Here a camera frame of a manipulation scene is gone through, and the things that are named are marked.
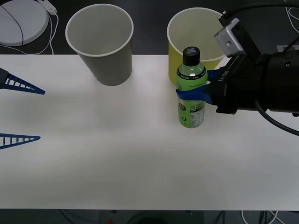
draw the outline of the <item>cup rim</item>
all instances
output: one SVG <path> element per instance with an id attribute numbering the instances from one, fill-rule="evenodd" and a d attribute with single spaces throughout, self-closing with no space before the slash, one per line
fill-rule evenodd
<path id="1" fill-rule="evenodd" d="M 170 37 L 169 37 L 169 28 L 170 28 L 170 25 L 172 23 L 172 21 L 179 15 L 181 15 L 182 13 L 186 12 L 186 11 L 191 11 L 191 10 L 197 10 L 197 9 L 203 9 L 203 10 L 207 10 L 207 11 L 210 11 L 210 12 L 213 12 L 213 13 L 216 13 L 218 15 L 222 15 L 221 13 L 215 11 L 215 10 L 212 10 L 212 9 L 209 9 L 209 8 L 202 8 L 202 7 L 194 7 L 194 8 L 187 8 L 187 9 L 184 9 L 180 12 L 178 12 L 177 14 L 175 14 L 172 19 L 169 21 L 168 23 L 168 26 L 167 26 L 167 38 L 168 38 L 168 42 L 170 43 L 170 45 L 173 47 L 173 49 L 178 52 L 180 55 L 183 55 L 182 52 L 180 52 L 172 43 Z M 214 61 L 218 61 L 222 58 L 224 58 L 225 54 L 223 54 L 222 56 L 218 57 L 218 58 L 213 58 L 213 59 L 203 59 L 203 60 L 200 60 L 201 62 L 214 62 Z"/>
<path id="2" fill-rule="evenodd" d="M 70 40 L 69 40 L 68 35 L 67 35 L 67 31 L 68 31 L 68 28 L 69 28 L 69 24 L 70 24 L 70 22 L 73 20 L 73 18 L 74 18 L 77 14 L 79 14 L 80 12 L 82 12 L 82 11 L 84 11 L 84 10 L 90 8 L 90 7 L 94 7 L 94 6 L 110 6 L 110 7 L 114 7 L 114 8 L 120 9 L 122 12 L 124 12 L 124 13 L 128 16 L 128 18 L 129 18 L 129 20 L 130 20 L 130 22 L 131 22 L 131 26 L 132 26 L 130 36 L 129 36 L 129 38 L 127 39 L 127 41 L 126 41 L 122 46 L 120 46 L 118 49 L 116 49 L 116 50 L 114 50 L 114 51 L 111 51 L 111 52 L 109 52 L 109 53 L 102 54 L 102 55 L 90 55 L 90 54 L 83 53 L 83 52 L 77 50 L 77 49 L 70 43 Z M 133 35 L 133 31 L 134 31 L 133 20 L 132 20 L 131 16 L 129 15 L 129 13 L 127 13 L 124 9 L 122 9 L 122 8 L 120 8 L 120 7 L 118 7 L 118 6 L 115 6 L 115 5 L 111 5 L 111 4 L 94 4 L 94 5 L 90 5 L 90 6 L 87 6 L 87 7 L 84 7 L 84 8 L 82 8 L 82 9 L 80 9 L 79 11 L 77 11 L 77 12 L 70 18 L 70 20 L 67 22 L 67 25 L 66 25 L 66 28 L 65 28 L 65 38 L 66 38 L 66 41 L 67 41 L 67 43 L 69 44 L 69 46 L 70 46 L 74 51 L 76 51 L 78 54 L 80 54 L 80 55 L 84 55 L 84 56 L 88 56 L 88 57 L 104 57 L 104 56 L 112 55 L 112 54 L 114 54 L 114 53 L 120 51 L 121 49 L 123 49 L 123 48 L 129 43 L 129 41 L 131 40 L 132 35 Z"/>

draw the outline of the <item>yellow paper cup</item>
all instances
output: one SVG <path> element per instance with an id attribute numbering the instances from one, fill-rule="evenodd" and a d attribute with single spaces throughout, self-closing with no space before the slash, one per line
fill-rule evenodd
<path id="1" fill-rule="evenodd" d="M 170 20 L 167 27 L 168 75 L 174 84 L 185 48 L 198 47 L 200 61 L 207 70 L 215 69 L 225 56 L 214 38 L 222 29 L 218 15 L 221 14 L 208 8 L 189 8 L 177 13 Z"/>

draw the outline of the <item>white round device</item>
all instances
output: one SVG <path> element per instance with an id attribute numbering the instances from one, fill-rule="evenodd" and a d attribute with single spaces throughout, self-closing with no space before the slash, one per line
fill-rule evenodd
<path id="1" fill-rule="evenodd" d="M 24 35 L 23 44 L 38 38 L 47 28 L 49 18 L 45 8 L 33 0 L 13 0 L 3 7 L 18 21 Z M 20 27 L 14 19 L 0 7 L 0 44 L 22 45 Z"/>

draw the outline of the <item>white paper cup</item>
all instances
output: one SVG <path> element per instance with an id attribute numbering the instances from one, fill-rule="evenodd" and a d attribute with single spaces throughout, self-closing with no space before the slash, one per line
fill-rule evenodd
<path id="1" fill-rule="evenodd" d="M 119 85 L 131 75 L 133 30 L 133 21 L 125 10 L 96 4 L 71 17 L 65 37 L 98 81 Z"/>

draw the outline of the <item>bottle label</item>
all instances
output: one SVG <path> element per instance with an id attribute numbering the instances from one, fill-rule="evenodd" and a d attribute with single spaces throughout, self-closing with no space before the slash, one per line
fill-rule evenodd
<path id="1" fill-rule="evenodd" d="M 192 90 L 207 82 L 206 68 L 195 76 L 186 76 L 177 70 L 177 89 L 182 91 Z M 178 99 L 178 116 L 180 123 L 188 128 L 198 127 L 204 120 L 205 102 L 196 100 Z"/>
<path id="2" fill-rule="evenodd" d="M 206 68 L 200 74 L 195 75 L 195 76 L 186 76 L 186 75 L 183 75 L 179 70 L 177 70 L 177 75 L 185 80 L 199 79 L 199 78 L 203 77 L 205 75 L 205 73 L 206 73 Z"/>

